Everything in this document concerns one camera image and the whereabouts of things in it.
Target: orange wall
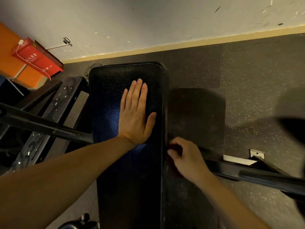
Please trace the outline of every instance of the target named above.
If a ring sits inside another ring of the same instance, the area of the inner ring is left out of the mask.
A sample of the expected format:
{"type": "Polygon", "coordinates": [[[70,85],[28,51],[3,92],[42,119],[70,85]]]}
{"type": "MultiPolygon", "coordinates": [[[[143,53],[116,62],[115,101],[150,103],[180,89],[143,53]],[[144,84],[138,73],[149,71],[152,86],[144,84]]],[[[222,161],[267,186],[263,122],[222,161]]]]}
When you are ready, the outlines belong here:
{"type": "MultiPolygon", "coordinates": [[[[18,45],[21,38],[0,22],[0,74],[13,78],[24,66],[24,63],[11,56],[12,49],[18,45]]],[[[14,82],[26,87],[36,88],[44,76],[27,66],[14,82]]]]}

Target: person's right arm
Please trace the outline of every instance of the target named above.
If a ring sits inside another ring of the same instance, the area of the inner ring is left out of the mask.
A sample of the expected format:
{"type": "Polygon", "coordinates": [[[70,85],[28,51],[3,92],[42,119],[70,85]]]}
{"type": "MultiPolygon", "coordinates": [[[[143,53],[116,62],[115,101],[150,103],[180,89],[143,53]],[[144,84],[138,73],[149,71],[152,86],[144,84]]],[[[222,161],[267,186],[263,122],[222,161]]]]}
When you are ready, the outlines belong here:
{"type": "Polygon", "coordinates": [[[170,144],[178,144],[183,149],[182,156],[179,156],[175,150],[167,151],[178,171],[201,189],[228,226],[236,229],[271,228],[246,208],[237,196],[210,172],[193,142],[176,137],[170,144]]]}

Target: person's left arm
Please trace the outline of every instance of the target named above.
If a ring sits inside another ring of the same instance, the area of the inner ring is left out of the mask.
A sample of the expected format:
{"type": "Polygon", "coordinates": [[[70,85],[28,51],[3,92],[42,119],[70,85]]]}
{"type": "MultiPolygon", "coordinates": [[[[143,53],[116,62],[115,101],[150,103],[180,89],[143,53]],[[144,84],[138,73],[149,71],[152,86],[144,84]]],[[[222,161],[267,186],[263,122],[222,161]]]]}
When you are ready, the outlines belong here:
{"type": "Polygon", "coordinates": [[[47,227],[105,169],[145,142],[156,119],[151,113],[145,121],[146,95],[141,79],[125,89],[117,137],[0,177],[0,228],[47,227]]]}

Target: power cord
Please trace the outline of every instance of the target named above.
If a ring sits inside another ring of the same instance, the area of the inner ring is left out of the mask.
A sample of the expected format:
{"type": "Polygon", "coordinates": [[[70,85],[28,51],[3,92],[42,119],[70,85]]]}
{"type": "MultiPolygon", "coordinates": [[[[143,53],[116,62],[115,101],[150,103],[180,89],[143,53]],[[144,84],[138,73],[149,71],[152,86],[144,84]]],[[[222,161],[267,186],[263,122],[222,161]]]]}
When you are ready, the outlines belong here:
{"type": "Polygon", "coordinates": [[[48,75],[49,79],[51,80],[51,77],[49,76],[49,74],[48,74],[44,69],[41,69],[40,67],[38,67],[38,66],[32,64],[30,61],[27,61],[26,59],[22,58],[22,57],[18,54],[18,49],[19,49],[20,45],[22,45],[23,43],[24,43],[24,40],[22,40],[22,39],[18,42],[18,46],[17,46],[17,49],[16,49],[16,54],[17,54],[21,59],[23,59],[24,61],[26,61],[26,62],[28,62],[29,64],[33,65],[34,67],[37,67],[38,69],[42,70],[44,73],[46,73],[46,74],[48,75]]]}

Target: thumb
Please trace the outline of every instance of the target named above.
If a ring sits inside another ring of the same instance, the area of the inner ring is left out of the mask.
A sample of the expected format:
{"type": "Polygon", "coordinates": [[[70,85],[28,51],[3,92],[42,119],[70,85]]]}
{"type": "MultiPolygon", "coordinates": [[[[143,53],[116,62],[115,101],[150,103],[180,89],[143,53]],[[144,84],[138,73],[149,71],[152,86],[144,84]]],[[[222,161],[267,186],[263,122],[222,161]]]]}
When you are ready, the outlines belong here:
{"type": "Polygon", "coordinates": [[[146,139],[148,139],[149,136],[152,133],[153,127],[154,127],[155,122],[156,122],[156,116],[157,116],[157,113],[156,112],[152,112],[149,115],[149,117],[147,118],[147,123],[146,123],[145,129],[144,129],[144,137],[146,139]]]}
{"type": "Polygon", "coordinates": [[[175,151],[175,150],[169,149],[169,150],[167,151],[167,153],[168,153],[168,155],[170,155],[170,157],[173,159],[174,162],[175,162],[177,159],[181,158],[181,157],[179,156],[179,154],[177,153],[177,151],[175,151]]]}

